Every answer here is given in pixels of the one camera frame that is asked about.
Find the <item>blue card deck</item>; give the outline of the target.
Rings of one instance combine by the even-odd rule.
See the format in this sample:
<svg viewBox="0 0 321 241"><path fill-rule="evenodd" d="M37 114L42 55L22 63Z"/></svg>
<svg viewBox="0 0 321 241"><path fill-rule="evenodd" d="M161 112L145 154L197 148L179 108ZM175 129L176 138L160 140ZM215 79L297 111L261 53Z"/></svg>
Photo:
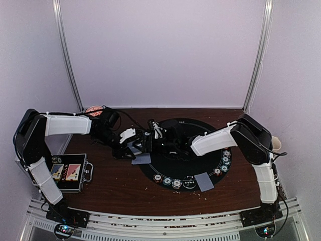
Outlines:
<svg viewBox="0 0 321 241"><path fill-rule="evenodd" d="M142 144L138 143L138 144L134 144L133 142L128 143L127 146L129 147L129 149L132 151L132 153L137 156L143 153L142 150Z"/></svg>

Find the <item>green white chips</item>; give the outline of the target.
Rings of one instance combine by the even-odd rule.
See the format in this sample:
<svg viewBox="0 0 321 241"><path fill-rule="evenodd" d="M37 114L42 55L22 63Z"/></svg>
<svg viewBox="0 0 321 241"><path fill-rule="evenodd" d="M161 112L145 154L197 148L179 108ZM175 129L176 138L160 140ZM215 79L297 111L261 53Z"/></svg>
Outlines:
<svg viewBox="0 0 321 241"><path fill-rule="evenodd" d="M226 173L226 172L228 172L229 167L226 166L226 165L222 165L222 166L220 167L220 169L221 169L222 172Z"/></svg>
<svg viewBox="0 0 321 241"><path fill-rule="evenodd" d="M163 179L163 184L164 184L164 185L169 186L169 185L171 185L171 183L172 183L171 178L165 177L165 178Z"/></svg>

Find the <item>blue white chips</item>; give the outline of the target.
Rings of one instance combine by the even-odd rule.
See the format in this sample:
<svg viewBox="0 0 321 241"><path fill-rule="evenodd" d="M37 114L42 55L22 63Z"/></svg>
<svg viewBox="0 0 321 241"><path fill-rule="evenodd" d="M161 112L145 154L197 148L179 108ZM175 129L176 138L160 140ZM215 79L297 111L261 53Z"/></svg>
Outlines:
<svg viewBox="0 0 321 241"><path fill-rule="evenodd" d="M182 186L182 181L180 179L175 179L172 181L173 189L180 189Z"/></svg>
<svg viewBox="0 0 321 241"><path fill-rule="evenodd" d="M231 161L231 152L229 150L224 150L223 151L223 157L222 157L222 161L225 165L230 165Z"/></svg>

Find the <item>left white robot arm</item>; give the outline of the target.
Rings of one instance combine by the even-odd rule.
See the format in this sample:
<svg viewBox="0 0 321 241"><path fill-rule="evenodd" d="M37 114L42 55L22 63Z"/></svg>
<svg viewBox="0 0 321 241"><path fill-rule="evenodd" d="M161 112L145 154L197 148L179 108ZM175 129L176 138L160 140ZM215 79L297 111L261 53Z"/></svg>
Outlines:
<svg viewBox="0 0 321 241"><path fill-rule="evenodd" d="M55 205L52 214L61 223L67 223L72 219L72 211L60 203L63 194L48 166L52 153L46 138L69 134L91 135L115 151L122 151L127 147L125 142L138 131L129 128L116 134L112 128L118 118L119 114L109 108L83 113L38 112L29 108L23 115L13 137L16 154L34 185L50 204Z"/></svg>

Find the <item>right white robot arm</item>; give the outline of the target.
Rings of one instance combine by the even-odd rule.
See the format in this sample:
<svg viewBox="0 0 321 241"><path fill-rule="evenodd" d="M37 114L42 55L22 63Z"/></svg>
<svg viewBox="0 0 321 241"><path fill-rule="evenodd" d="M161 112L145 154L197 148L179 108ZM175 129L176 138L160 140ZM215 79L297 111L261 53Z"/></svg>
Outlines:
<svg viewBox="0 0 321 241"><path fill-rule="evenodd" d="M163 120L155 133L143 174L162 187L208 191L223 179L232 164L232 147L238 147L256 174L260 189L257 217L269 221L277 212L277 171L271 133L247 114L225 127L190 118Z"/></svg>

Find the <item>round black poker mat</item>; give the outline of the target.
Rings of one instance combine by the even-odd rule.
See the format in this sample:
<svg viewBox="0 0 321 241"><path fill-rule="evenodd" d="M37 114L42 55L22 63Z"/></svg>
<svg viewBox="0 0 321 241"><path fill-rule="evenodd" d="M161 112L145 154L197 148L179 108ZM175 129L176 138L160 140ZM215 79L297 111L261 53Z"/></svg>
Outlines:
<svg viewBox="0 0 321 241"><path fill-rule="evenodd" d="M153 176L155 174L162 175L163 179L165 177L171 178L171 180L180 179L181 181L186 176L194 176L197 174L201 174L204 172L207 172L212 183L216 184L218 183L223 177L227 174L222 172L220 176L216 176L213 171L216 168L219 168L222 165L225 165L222 161L223 157L223 151L229 150L231 152L230 148L225 148L221 150L217 150L214 152L207 153L203 156L195 156L190 159L185 159L182 157L177 157L175 155L165 155L165 154L158 154L158 153L151 153L151 163L150 164L142 164L140 165L140 169L143 172L143 174L154 182ZM158 185L173 189L172 184L169 186L166 186L163 184L163 180L160 183L157 183ZM200 190L198 184L194 189L186 189L183 184L180 189L173 189L177 191L196 191Z"/></svg>

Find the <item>red white patterned bowl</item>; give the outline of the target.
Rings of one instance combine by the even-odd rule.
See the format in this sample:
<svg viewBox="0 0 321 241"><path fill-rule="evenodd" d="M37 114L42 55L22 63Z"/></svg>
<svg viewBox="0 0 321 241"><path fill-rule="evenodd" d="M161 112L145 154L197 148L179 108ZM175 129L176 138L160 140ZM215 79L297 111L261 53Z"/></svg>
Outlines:
<svg viewBox="0 0 321 241"><path fill-rule="evenodd" d="M99 105L95 105L95 106L92 106L92 107L86 109L85 114L95 117L95 116L101 115L102 112L103 112L103 107L99 106Z"/></svg>

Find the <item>red card box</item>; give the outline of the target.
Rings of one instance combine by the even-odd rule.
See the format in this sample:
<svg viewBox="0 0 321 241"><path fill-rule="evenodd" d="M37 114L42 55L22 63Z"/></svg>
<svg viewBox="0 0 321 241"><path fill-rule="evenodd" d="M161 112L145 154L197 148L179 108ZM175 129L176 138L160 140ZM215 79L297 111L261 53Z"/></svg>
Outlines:
<svg viewBox="0 0 321 241"><path fill-rule="evenodd" d="M81 164L70 164L68 166L66 181L78 181Z"/></svg>

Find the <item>aluminium poker case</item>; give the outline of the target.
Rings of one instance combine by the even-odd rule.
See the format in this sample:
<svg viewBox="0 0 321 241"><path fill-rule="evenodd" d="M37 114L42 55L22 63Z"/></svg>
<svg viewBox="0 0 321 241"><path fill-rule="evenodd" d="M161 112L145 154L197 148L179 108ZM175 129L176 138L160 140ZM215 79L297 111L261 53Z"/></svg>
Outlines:
<svg viewBox="0 0 321 241"><path fill-rule="evenodd" d="M53 155L46 165L57 187L63 193L80 193L84 184L91 182L94 166L87 154Z"/></svg>

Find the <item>chips in case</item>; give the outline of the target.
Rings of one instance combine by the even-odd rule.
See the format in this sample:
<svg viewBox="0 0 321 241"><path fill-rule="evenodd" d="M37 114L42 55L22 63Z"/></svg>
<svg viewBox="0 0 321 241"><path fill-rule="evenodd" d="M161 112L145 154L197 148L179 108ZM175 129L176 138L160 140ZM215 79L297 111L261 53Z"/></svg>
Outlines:
<svg viewBox="0 0 321 241"><path fill-rule="evenodd" d="M61 164L62 163L62 159L60 156L53 156L52 157L52 163L53 164Z"/></svg>

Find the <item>yellow blue card box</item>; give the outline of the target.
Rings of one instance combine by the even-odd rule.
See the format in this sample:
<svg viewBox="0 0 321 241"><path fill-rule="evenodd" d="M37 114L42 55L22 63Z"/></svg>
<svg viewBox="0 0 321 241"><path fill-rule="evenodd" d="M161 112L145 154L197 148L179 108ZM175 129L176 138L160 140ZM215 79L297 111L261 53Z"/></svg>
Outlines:
<svg viewBox="0 0 321 241"><path fill-rule="evenodd" d="M64 169L64 164L54 164L51 169L51 175L55 181L60 181L62 172Z"/></svg>

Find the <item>white green paper cup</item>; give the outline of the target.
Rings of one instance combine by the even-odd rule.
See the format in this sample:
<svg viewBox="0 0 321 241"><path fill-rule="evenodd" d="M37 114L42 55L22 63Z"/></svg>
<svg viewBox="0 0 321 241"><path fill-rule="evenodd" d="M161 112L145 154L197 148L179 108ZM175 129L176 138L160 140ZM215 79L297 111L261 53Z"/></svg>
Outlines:
<svg viewBox="0 0 321 241"><path fill-rule="evenodd" d="M282 144L278 137L272 136L271 142L272 142L272 150L274 152L278 152L281 150Z"/></svg>

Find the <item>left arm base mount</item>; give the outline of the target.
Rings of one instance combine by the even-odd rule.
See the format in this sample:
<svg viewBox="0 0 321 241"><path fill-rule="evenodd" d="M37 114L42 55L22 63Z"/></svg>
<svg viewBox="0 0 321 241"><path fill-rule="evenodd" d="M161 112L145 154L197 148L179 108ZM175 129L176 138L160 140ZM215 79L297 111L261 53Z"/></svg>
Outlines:
<svg viewBox="0 0 321 241"><path fill-rule="evenodd" d="M46 219L81 228L87 227L89 217L89 212L69 208L66 212L49 208L46 214Z"/></svg>

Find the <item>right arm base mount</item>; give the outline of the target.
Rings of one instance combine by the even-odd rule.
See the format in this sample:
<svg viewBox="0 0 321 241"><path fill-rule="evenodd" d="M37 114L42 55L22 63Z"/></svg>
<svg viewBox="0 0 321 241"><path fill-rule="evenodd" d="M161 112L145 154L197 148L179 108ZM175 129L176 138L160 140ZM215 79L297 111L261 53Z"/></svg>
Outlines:
<svg viewBox="0 0 321 241"><path fill-rule="evenodd" d="M281 210L270 210L263 208L250 209L239 213L243 227L259 225L266 222L273 222L283 217Z"/></svg>

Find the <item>aluminium frame post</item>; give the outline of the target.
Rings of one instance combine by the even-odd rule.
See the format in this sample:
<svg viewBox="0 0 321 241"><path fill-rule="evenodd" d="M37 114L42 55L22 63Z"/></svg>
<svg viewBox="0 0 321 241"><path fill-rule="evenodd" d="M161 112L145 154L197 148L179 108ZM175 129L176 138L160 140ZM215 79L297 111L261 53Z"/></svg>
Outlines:
<svg viewBox="0 0 321 241"><path fill-rule="evenodd" d="M63 24L62 12L61 12L61 3L59 0L53 0L52 3L53 3L54 17L55 17L59 39L60 39L60 45L62 49L63 61L65 64L68 80L71 85L71 90L75 98L77 107L80 111L83 111L84 107L83 107L83 103L81 101L80 93L77 87L74 71L72 68L71 58L68 51L68 44L67 44L67 39L66 39L66 34L65 34L64 24Z"/></svg>
<svg viewBox="0 0 321 241"><path fill-rule="evenodd" d="M256 90L258 87L258 83L260 80L261 71L263 68L263 58L268 46L268 40L270 36L270 28L272 22L272 14L274 8L273 0L266 0L264 7L264 14L260 32L260 38L257 48L257 53L254 61L254 67L251 74L250 84L247 90L247 94L245 97L245 101L242 107L244 113L250 113L250 108L253 104L254 97L256 94Z"/></svg>

